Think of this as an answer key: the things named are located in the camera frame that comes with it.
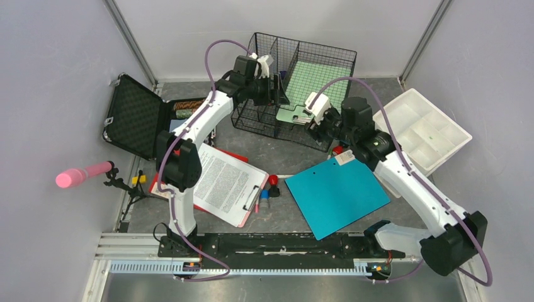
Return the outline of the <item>red clipboard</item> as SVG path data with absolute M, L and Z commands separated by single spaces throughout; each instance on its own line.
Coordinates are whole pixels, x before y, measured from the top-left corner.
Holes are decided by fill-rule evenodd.
M 239 163 L 245 163 L 247 164 L 249 162 L 249 159 L 247 157 L 244 157 L 244 156 L 241 156 L 239 154 L 235 154 L 235 153 L 232 153 L 232 152 L 229 152 L 229 151 L 226 151 L 226 150 L 223 150 L 221 148 L 216 148 L 216 147 L 212 147 L 206 143 L 204 143 L 201 147 L 201 151 L 207 151 L 208 155 L 218 155 L 219 157 L 223 157 L 223 159 L 228 162 L 229 161 L 229 158 L 232 158 L 232 159 L 235 159 L 236 161 L 238 161 Z M 163 198 L 163 199 L 167 199 L 168 198 L 168 195 L 165 193 L 161 193 L 158 189 L 157 189 L 157 178 L 158 178 L 158 172 L 156 172 L 152 182 L 151 182 L 151 185 L 149 187 L 149 190 L 150 190 L 150 193 L 157 196 L 157 197 L 160 197 L 160 198 Z

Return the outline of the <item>light green clipboard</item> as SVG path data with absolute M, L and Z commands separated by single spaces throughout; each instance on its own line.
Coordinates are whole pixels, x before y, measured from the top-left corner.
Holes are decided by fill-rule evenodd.
M 276 119 L 282 122 L 293 122 L 293 117 L 310 118 L 304 111 L 305 101 L 312 92 L 319 92 L 328 82 L 351 75 L 348 67 L 337 67 L 298 61 L 289 78 L 285 94 L 289 105 L 281 105 Z

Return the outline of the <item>black wire mesh organizer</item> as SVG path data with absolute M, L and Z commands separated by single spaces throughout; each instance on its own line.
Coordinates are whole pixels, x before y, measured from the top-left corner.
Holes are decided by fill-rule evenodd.
M 255 106 L 248 101 L 234 110 L 230 117 L 232 125 L 239 130 L 325 152 L 332 141 L 316 143 L 307 133 L 305 101 L 328 82 L 352 76 L 357 52 L 260 32 L 252 35 L 248 47 L 258 55 L 273 57 L 270 72 L 281 77 L 289 103 Z

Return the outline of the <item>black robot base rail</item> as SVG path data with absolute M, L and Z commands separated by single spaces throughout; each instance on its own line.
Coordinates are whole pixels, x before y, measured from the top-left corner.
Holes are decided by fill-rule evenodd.
M 402 259 L 362 233 L 333 233 L 316 239 L 312 233 L 200 233 L 189 247 L 179 235 L 158 240 L 158 256 L 180 258 L 186 271 L 319 272 L 351 269 L 355 259 Z

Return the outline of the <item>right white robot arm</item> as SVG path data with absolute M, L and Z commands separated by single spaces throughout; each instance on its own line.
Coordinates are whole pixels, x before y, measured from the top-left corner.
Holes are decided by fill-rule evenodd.
M 387 250 L 416 255 L 447 276 L 482 250 L 487 218 L 479 211 L 468 213 L 430 182 L 392 135 L 376 128 L 366 99 L 346 98 L 337 110 L 327 96 L 312 93 L 304 112 L 310 116 L 307 131 L 317 143 L 332 138 L 347 144 L 354 158 L 400 193 L 426 225 L 423 230 L 374 224 L 363 241 L 368 255 L 379 257 Z

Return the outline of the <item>teal blue clipboard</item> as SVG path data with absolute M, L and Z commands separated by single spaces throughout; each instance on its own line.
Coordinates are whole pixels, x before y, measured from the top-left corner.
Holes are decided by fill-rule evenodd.
M 371 170 L 347 150 L 285 180 L 317 240 L 390 203 Z

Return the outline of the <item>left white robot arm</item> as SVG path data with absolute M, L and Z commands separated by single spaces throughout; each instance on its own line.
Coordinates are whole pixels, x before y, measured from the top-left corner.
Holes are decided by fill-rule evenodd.
M 255 106 L 284 102 L 280 78 L 270 74 L 271 55 L 240 55 L 226 78 L 212 82 L 212 90 L 202 105 L 172 132 L 157 136 L 157 168 L 160 192 L 169 193 L 169 228 L 179 234 L 173 247 L 182 256 L 193 255 L 198 240 L 193 214 L 193 188 L 200 179 L 202 164 L 199 148 L 208 134 L 240 104 Z

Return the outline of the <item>white printed paper sheet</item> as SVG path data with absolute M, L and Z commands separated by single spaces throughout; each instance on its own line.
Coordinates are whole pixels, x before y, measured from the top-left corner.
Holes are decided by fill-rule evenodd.
M 226 162 L 223 157 L 201 151 L 201 147 L 202 174 L 193 190 L 194 206 L 236 227 L 237 202 L 250 174 L 266 172 L 232 158 Z

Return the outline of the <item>pink clear clipboard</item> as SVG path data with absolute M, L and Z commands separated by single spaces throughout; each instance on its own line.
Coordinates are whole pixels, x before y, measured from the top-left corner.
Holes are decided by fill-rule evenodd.
M 253 211 L 256 200 L 259 198 L 263 190 L 269 174 L 250 174 L 247 180 L 243 193 L 240 195 L 237 202 L 237 218 L 235 219 L 235 226 L 242 228 L 247 221 L 249 215 Z

